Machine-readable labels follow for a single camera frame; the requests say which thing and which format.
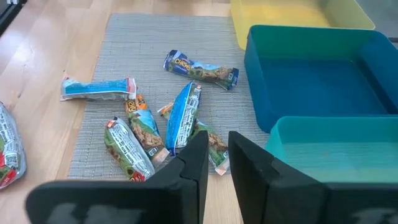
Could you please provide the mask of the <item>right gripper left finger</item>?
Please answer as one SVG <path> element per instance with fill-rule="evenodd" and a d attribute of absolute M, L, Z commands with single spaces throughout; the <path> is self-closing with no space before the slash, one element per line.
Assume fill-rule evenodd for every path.
<path fill-rule="evenodd" d="M 208 182 L 208 133 L 199 132 L 145 182 L 61 180 L 32 190 L 32 224 L 202 224 Z"/>

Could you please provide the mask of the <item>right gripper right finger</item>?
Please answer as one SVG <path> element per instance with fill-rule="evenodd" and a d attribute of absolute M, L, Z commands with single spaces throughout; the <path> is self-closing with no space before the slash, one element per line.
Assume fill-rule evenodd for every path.
<path fill-rule="evenodd" d="M 398 184 L 320 182 L 237 131 L 228 153 L 244 224 L 398 224 Z"/>

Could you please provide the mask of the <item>red chocolate chip granola bar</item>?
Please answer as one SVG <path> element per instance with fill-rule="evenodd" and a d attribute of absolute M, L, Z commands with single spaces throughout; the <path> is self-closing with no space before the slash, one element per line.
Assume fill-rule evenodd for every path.
<path fill-rule="evenodd" d="M 0 190 L 21 178 L 26 169 L 25 152 L 17 124 L 0 101 Z"/>
<path fill-rule="evenodd" d="M 106 123 L 104 143 L 130 181 L 145 182 L 155 174 L 149 157 L 122 119 L 115 116 Z"/>

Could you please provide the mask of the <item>orange Chewy granola bar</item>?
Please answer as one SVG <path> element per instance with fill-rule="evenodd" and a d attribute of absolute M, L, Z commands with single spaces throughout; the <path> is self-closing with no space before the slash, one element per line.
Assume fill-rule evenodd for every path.
<path fill-rule="evenodd" d="M 144 95 L 137 93 L 134 99 L 128 99 L 124 105 L 131 131 L 140 142 L 153 166 L 158 168 L 168 157 L 169 151 L 165 148 Z"/>
<path fill-rule="evenodd" d="M 224 143 L 222 138 L 218 136 L 209 126 L 197 120 L 196 118 L 187 141 L 189 142 L 200 131 L 206 131 L 208 133 L 209 162 L 212 164 L 213 170 L 218 175 L 224 175 L 229 169 L 227 145 Z"/>

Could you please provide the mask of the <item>blue Chewy granola bar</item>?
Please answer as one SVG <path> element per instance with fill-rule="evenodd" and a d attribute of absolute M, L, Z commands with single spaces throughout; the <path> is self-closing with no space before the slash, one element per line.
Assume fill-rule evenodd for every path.
<path fill-rule="evenodd" d="M 131 100 L 136 97 L 136 94 L 135 79 L 129 77 L 91 83 L 82 83 L 65 77 L 61 84 L 60 100 Z"/>
<path fill-rule="evenodd" d="M 225 90 L 230 90 L 236 86 L 239 77 L 239 70 L 237 68 L 226 68 L 190 60 L 179 50 L 171 50 L 167 54 L 163 68 L 168 72 L 194 80 L 215 83 Z"/>
<path fill-rule="evenodd" d="M 167 119 L 165 146 L 171 155 L 184 148 L 192 134 L 197 110 L 200 104 L 201 86 L 194 82 L 187 84 L 174 100 Z"/>

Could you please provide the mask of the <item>teal plastic bin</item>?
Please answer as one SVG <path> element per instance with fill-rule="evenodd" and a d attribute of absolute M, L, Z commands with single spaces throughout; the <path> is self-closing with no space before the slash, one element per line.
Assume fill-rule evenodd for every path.
<path fill-rule="evenodd" d="M 285 116 L 265 150 L 320 182 L 398 184 L 398 116 Z"/>

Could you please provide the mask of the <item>dark blue plastic bin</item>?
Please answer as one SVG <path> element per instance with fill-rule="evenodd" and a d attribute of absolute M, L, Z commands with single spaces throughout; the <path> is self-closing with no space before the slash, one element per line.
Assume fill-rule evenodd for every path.
<path fill-rule="evenodd" d="M 256 121 L 398 114 L 398 48 L 376 30 L 254 25 L 244 66 Z"/>

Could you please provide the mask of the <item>grey woven placemat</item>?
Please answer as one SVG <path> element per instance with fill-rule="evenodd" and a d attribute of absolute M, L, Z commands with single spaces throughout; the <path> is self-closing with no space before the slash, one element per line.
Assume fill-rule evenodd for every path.
<path fill-rule="evenodd" d="M 135 78 L 165 141 L 167 121 L 157 110 L 170 103 L 191 81 L 163 69 L 165 57 L 174 49 L 191 60 L 239 69 L 238 83 L 229 91 L 214 83 L 198 82 L 202 93 L 197 116 L 225 143 L 228 132 L 237 131 L 264 147 L 267 134 L 256 123 L 244 51 L 237 44 L 231 18 L 113 14 L 93 79 Z M 104 144 L 105 124 L 115 116 L 127 122 L 122 101 L 86 103 L 68 178 L 126 179 Z"/>

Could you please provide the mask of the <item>yellow plastic bin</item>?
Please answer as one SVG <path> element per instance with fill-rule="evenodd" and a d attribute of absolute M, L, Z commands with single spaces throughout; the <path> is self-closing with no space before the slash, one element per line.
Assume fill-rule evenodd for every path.
<path fill-rule="evenodd" d="M 254 25 L 375 29 L 356 0 L 230 0 L 230 4 L 243 50 Z"/>

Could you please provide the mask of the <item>black aluminium frame rail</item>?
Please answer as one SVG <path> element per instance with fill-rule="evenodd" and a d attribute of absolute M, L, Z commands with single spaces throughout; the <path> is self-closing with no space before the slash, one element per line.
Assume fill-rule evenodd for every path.
<path fill-rule="evenodd" d="M 27 0 L 0 0 L 0 36 L 26 4 Z"/>

